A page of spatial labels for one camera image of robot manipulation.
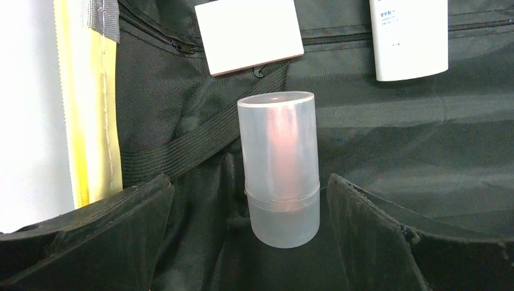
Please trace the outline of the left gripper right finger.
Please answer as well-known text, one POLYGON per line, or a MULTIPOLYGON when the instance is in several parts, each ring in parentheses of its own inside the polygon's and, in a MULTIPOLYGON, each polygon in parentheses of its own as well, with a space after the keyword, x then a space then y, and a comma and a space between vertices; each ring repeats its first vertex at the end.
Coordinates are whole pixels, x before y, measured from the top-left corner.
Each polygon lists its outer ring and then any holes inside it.
POLYGON ((428 218, 336 174, 327 199, 350 290, 513 289, 513 238, 428 218))

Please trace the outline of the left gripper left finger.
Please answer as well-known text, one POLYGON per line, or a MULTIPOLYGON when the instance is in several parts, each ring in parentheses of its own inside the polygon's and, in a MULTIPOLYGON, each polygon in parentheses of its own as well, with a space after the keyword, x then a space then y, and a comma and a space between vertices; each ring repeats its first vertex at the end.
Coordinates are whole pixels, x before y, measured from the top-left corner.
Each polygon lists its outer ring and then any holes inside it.
POLYGON ((149 290, 175 193, 159 175, 1 235, 2 290, 149 290))

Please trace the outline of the yellow hard-shell suitcase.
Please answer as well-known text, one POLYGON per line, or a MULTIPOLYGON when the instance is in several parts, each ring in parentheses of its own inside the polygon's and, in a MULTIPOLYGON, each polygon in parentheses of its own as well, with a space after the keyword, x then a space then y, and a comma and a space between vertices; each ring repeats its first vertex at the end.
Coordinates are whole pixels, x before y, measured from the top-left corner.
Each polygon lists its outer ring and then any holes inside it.
POLYGON ((350 290, 332 174, 420 215, 513 238, 513 2, 449 2, 449 69, 376 80, 368 1, 297 1, 305 55, 207 71, 194 1, 121 1, 116 58, 124 184, 174 186, 149 290, 350 290), (289 250, 252 233, 235 102, 316 96, 320 230, 289 250))

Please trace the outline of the white cylindrical bottle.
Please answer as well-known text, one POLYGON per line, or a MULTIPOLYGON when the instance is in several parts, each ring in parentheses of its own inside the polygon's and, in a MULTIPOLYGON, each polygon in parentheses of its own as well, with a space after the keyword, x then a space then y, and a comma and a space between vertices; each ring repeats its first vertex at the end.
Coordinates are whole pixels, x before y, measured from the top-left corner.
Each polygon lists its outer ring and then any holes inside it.
POLYGON ((402 81, 449 68, 447 0, 372 0, 378 81, 402 81))

